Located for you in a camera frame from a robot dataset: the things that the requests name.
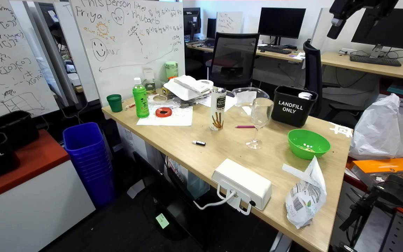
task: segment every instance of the orange book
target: orange book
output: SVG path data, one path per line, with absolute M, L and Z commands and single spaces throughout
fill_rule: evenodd
M 384 182 L 388 175 L 403 178 L 403 158 L 383 160 L 356 160 L 351 171 L 368 187 Z

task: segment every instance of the crumpled paper bag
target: crumpled paper bag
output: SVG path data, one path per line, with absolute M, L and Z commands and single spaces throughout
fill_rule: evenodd
M 286 196 L 287 219 L 299 229 L 309 225 L 326 202 L 326 184 L 316 156 L 304 172 L 287 164 L 283 170 L 301 179 Z
M 403 158 L 403 115 L 391 94 L 371 104 L 355 126 L 349 156 L 359 159 Z

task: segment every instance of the green plastic bottle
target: green plastic bottle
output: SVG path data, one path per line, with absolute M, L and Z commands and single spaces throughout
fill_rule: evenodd
M 147 91 L 141 84 L 141 78 L 134 78 L 135 86 L 133 87 L 133 97 L 136 104 L 136 115 L 139 118 L 149 116 L 149 105 L 147 105 Z

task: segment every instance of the green cup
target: green cup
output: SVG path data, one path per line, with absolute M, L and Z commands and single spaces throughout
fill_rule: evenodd
M 107 96 L 107 101 L 113 112 L 122 111 L 122 96 L 120 94 L 110 94 Z
M 166 62 L 164 64 L 166 68 L 167 77 L 178 77 L 178 62 Z
M 326 138 L 307 129 L 293 129 L 287 136 L 291 152 L 302 159 L 319 158 L 331 149 Z

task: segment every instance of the small whiteboard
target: small whiteboard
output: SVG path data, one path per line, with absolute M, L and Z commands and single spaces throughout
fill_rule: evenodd
M 0 0 L 0 116 L 24 110 L 34 116 L 58 110 L 8 0 Z
M 85 48 L 83 47 L 82 40 L 80 39 L 79 30 L 77 29 L 74 15 L 72 14 L 71 5 L 67 2 L 54 3 L 56 14 L 58 16 L 61 29 L 66 39 L 66 44 L 69 49 L 69 53 L 74 62 L 74 67 L 77 70 L 79 81 L 83 87 L 83 93 L 86 100 L 91 102 L 99 99 L 97 94 L 96 84 L 94 83 L 93 75 L 91 74 L 90 64 L 86 58 Z
M 176 61 L 184 74 L 183 3 L 70 2 L 103 106 L 110 94 L 132 97 L 133 79 L 143 78 L 144 68 L 164 81 L 165 62 Z
M 242 33 L 242 12 L 218 12 L 217 32 Z

